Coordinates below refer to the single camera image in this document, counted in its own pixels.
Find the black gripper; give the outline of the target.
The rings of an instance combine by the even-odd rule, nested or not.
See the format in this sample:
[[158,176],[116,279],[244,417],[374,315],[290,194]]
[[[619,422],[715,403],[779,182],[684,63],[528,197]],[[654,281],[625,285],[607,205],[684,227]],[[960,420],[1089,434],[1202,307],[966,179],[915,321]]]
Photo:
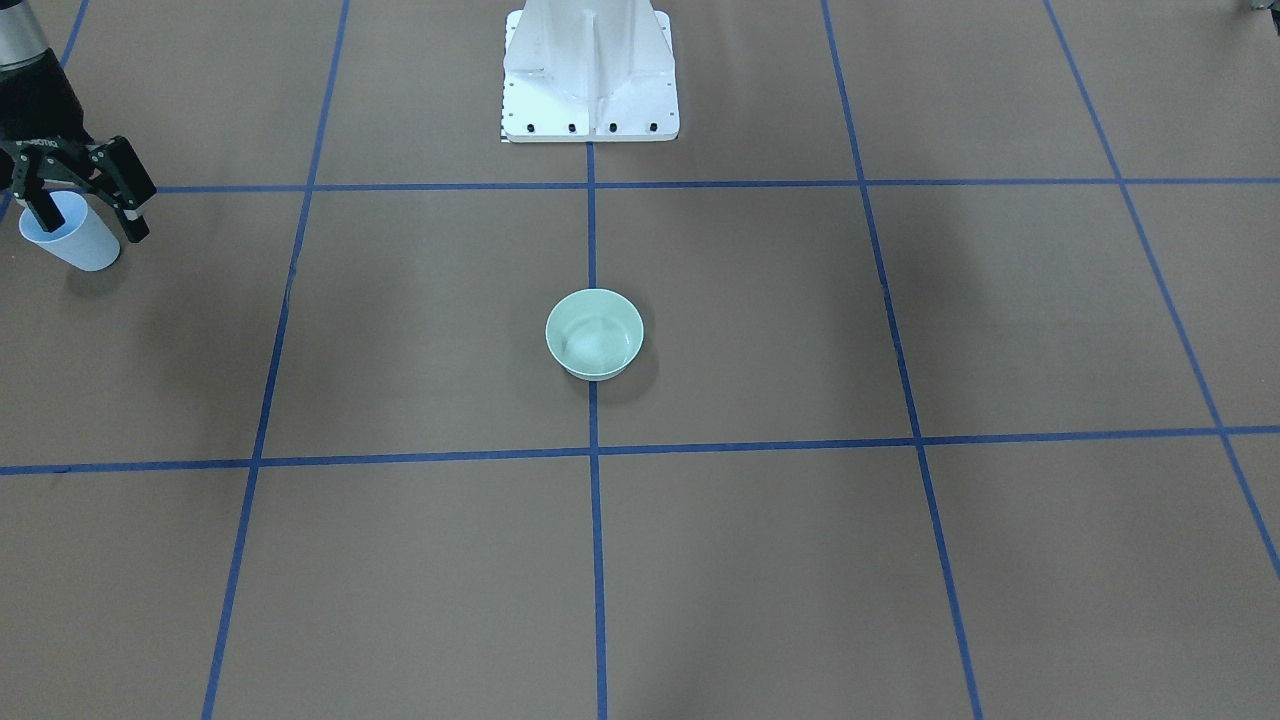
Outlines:
[[3,70],[3,179],[38,227],[52,233],[61,211],[44,183],[60,182],[104,199],[131,243],[148,237],[143,205],[156,186],[131,141],[95,138],[59,61]]

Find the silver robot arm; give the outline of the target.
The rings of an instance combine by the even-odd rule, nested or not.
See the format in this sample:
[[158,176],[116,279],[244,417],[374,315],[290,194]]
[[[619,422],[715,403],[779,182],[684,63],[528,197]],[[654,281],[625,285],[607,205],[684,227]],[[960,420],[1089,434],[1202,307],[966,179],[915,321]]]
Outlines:
[[54,182],[99,197],[129,242],[148,237],[150,173],[128,138],[97,141],[84,128],[81,101],[27,1],[1,5],[1,146],[3,191],[42,231],[67,224],[46,186]]

